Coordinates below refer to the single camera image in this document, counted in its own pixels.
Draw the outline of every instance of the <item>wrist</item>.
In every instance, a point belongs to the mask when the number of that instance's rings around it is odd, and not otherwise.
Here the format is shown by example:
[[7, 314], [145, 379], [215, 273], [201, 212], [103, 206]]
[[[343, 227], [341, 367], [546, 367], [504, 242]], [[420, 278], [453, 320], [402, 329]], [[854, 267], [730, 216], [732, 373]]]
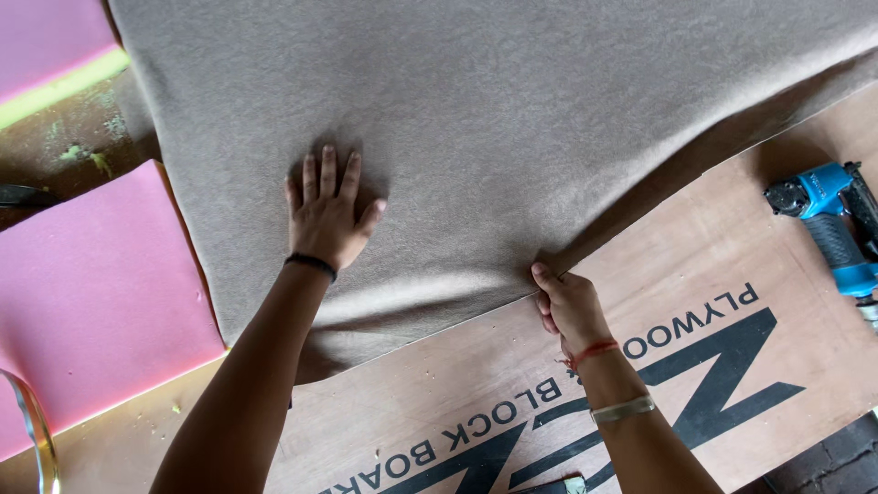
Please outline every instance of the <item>wrist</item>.
[[326, 253], [326, 249], [314, 249], [308, 247], [294, 247], [291, 251], [291, 255], [299, 254], [301, 256], [308, 256], [310, 258], [316, 258], [323, 262], [325, 262], [329, 267], [333, 268], [333, 270], [338, 273], [342, 269], [342, 261], [338, 256], [329, 256]]
[[290, 263], [281, 268], [272, 290], [276, 288], [279, 293], [284, 294], [283, 297], [298, 293], [298, 296], [308, 294], [322, 299], [331, 284], [332, 279], [322, 270], [310, 265]]
[[576, 372], [593, 409], [625, 403], [649, 394], [643, 380], [619, 349], [583, 359]]
[[613, 335], [609, 331], [582, 331], [574, 333], [571, 338], [567, 339], [568, 348], [574, 355], [584, 352], [589, 346], [597, 342], [612, 339]]
[[338, 277], [338, 271], [322, 258], [304, 254], [302, 252], [293, 252], [285, 261], [283, 271], [290, 271], [290, 267], [304, 267], [307, 272], [318, 272], [329, 279], [329, 283], [335, 283]]
[[617, 342], [614, 338], [605, 338], [603, 340], [598, 340], [586, 347], [586, 349], [582, 352], [575, 352], [570, 355], [570, 358], [568, 360], [565, 360], [565, 364], [571, 370], [579, 371], [579, 364], [582, 361], [609, 352], [611, 350], [616, 350], [618, 348], [619, 342]]

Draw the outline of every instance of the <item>grey fabric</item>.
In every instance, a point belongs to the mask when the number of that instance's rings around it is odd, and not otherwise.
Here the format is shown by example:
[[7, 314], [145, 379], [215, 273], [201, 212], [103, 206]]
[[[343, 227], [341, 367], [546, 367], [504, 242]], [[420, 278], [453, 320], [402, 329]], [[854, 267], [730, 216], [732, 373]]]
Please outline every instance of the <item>grey fabric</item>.
[[389, 194], [318, 314], [329, 370], [530, 292], [538, 249], [701, 131], [878, 46], [874, 0], [110, 4], [227, 343], [281, 265], [284, 174], [316, 140], [360, 148]]

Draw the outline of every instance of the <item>foam sheet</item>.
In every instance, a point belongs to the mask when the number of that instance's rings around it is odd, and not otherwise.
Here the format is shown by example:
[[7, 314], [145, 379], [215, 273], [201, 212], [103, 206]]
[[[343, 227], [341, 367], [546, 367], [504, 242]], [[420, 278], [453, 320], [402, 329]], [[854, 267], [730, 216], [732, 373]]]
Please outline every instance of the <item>foam sheet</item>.
[[100, 0], [0, 0], [0, 128], [127, 65]]
[[227, 343], [277, 276], [284, 175], [315, 139], [360, 148], [389, 195], [318, 314], [322, 375], [532, 292], [539, 249], [674, 151], [878, 46], [874, 0], [110, 5]]
[[[52, 433], [225, 351], [157, 166], [0, 232], [0, 367]], [[0, 460], [30, 445], [0, 379]]]

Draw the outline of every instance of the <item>finger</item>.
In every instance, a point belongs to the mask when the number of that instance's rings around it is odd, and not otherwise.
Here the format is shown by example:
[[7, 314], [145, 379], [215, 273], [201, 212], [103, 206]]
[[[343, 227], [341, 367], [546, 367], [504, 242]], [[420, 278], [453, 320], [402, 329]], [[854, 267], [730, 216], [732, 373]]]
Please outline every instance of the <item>finger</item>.
[[295, 213], [302, 207], [302, 196], [299, 194], [299, 189], [296, 188], [296, 183], [292, 181], [292, 177], [286, 178], [286, 202], [290, 205], [290, 210]]
[[348, 159], [348, 169], [344, 172], [342, 179], [342, 188], [338, 191], [338, 197], [351, 202], [356, 199], [356, 193], [360, 189], [360, 169], [362, 168], [363, 159], [360, 153], [354, 151], [350, 153]]
[[335, 197], [335, 148], [323, 146], [323, 164], [320, 166], [320, 196]]
[[540, 314], [544, 316], [551, 314], [551, 301], [543, 290], [536, 294], [536, 307], [540, 309]]
[[308, 204], [317, 199], [317, 167], [314, 163], [314, 155], [305, 156], [302, 165], [302, 203]]
[[543, 316], [543, 327], [550, 334], [557, 335], [561, 332], [558, 329], [558, 325], [555, 324], [555, 320], [551, 318], [551, 316]]
[[366, 236], [372, 236], [372, 231], [375, 229], [375, 225], [381, 221], [381, 215], [385, 209], [387, 209], [387, 201], [376, 199], [363, 212], [363, 217], [356, 224], [356, 229]]
[[549, 270], [549, 267], [543, 263], [534, 263], [530, 267], [530, 271], [534, 275], [534, 281], [543, 289], [543, 291], [552, 297], [561, 289], [561, 281], [555, 277], [555, 274]]

